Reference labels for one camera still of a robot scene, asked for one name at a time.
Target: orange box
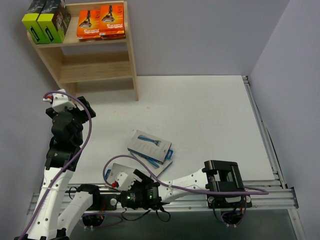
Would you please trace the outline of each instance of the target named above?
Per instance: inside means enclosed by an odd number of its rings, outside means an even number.
[[[99,35],[100,10],[83,10],[79,13],[77,39],[97,39]]]
[[[100,9],[100,35],[124,35],[124,5],[105,5]]]

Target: white table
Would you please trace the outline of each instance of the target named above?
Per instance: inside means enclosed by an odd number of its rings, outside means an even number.
[[[237,162],[244,181],[275,179],[241,76],[141,76],[138,87],[139,101],[126,89],[82,94],[96,118],[70,183],[102,183],[105,163],[128,153],[136,130],[172,142],[173,164],[161,180],[191,174],[207,160]],[[86,123],[83,138],[87,132]],[[141,168],[131,159],[116,162]]]

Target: green box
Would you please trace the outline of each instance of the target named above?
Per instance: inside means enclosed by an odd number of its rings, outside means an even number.
[[[37,20],[50,43],[62,43],[71,20],[64,0],[47,0]]]
[[[48,44],[49,39],[39,26],[37,19],[44,8],[47,0],[33,0],[28,11],[24,15],[22,22],[32,36],[36,44]]]

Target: shelf board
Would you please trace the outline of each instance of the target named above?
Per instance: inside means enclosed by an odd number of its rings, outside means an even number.
[[[65,55],[62,84],[132,78],[127,51]]]
[[[37,44],[37,48],[56,48],[56,47],[68,47],[68,46],[83,46],[83,45],[97,45],[97,44],[117,44],[117,43],[126,43],[127,40],[123,39],[114,39],[114,40],[102,40],[102,39],[93,39],[93,40],[78,40],[77,39],[77,27],[78,27],[78,16],[73,16],[71,22],[66,31],[66,35],[63,43],[47,43],[47,44]],[[31,35],[27,32],[28,38],[32,40]]]

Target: wooden shelf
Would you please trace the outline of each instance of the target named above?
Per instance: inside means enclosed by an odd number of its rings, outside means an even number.
[[[62,84],[132,78],[127,51],[87,53],[64,57]]]
[[[123,4],[125,39],[77,39],[77,27],[80,11],[100,9],[103,5],[114,4]],[[127,2],[103,1],[67,4],[66,6],[71,14],[71,22],[63,43],[35,44],[31,36],[28,34],[28,38],[34,49],[48,68],[57,85],[60,88],[66,89],[72,95],[76,95],[77,83],[132,79],[135,100],[138,101],[137,73]],[[90,46],[114,43],[126,43],[127,51],[80,53],[76,55],[65,55],[62,51],[62,47],[68,46]]]

